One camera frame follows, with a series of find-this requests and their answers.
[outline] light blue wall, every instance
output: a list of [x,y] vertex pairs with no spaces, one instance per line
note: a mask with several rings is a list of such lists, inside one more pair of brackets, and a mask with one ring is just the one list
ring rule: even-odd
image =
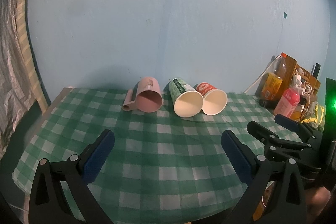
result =
[[28,24],[53,100],[148,75],[242,92],[281,52],[323,66],[330,18],[328,0],[28,0]]
[[336,80],[336,0],[329,0],[330,33],[327,55],[321,68],[319,80],[321,86],[318,92],[318,102],[325,106],[326,77]]

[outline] green checkered tablecloth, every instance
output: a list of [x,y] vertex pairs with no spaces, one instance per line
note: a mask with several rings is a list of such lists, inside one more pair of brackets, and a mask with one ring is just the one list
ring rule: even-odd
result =
[[[180,118],[167,92],[157,112],[124,112],[126,92],[73,89],[23,152],[12,175],[16,185],[30,194],[40,159],[53,162],[80,154],[108,128],[115,133],[115,146],[88,185],[103,210],[115,223],[184,223],[235,205],[246,189],[221,147],[224,130],[231,129],[255,154],[263,153],[263,145],[247,133],[252,120],[298,140],[246,94],[228,93],[218,115]],[[82,218],[63,187],[74,215]]]

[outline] plastic bottle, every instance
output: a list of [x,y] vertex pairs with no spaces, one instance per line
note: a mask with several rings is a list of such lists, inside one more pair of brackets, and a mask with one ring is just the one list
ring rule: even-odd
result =
[[295,85],[286,89],[274,110],[274,115],[282,114],[288,118],[292,115],[300,102],[299,86]]
[[273,100],[277,94],[286,73],[286,57],[287,55],[282,52],[275,70],[268,74],[261,91],[261,97],[263,99]]

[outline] plastic mug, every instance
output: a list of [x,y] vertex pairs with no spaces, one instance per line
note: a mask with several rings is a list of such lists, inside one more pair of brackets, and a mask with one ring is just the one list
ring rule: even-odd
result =
[[170,81],[169,92],[176,115],[188,118],[201,111],[203,96],[181,78]]
[[216,115],[225,108],[227,95],[223,90],[206,82],[198,84],[196,90],[204,97],[202,110],[205,114]]
[[143,112],[155,112],[163,104],[159,82],[153,77],[144,77],[138,83],[135,100],[132,100],[133,90],[128,90],[123,104],[123,110],[139,109]]

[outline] pink cup handle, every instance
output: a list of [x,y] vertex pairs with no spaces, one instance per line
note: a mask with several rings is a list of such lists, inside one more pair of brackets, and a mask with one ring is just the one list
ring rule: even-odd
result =
[[129,110],[136,109],[135,101],[131,101],[132,95],[133,95],[133,90],[128,90],[128,92],[126,94],[124,104],[123,104],[123,110],[124,111],[129,111]]

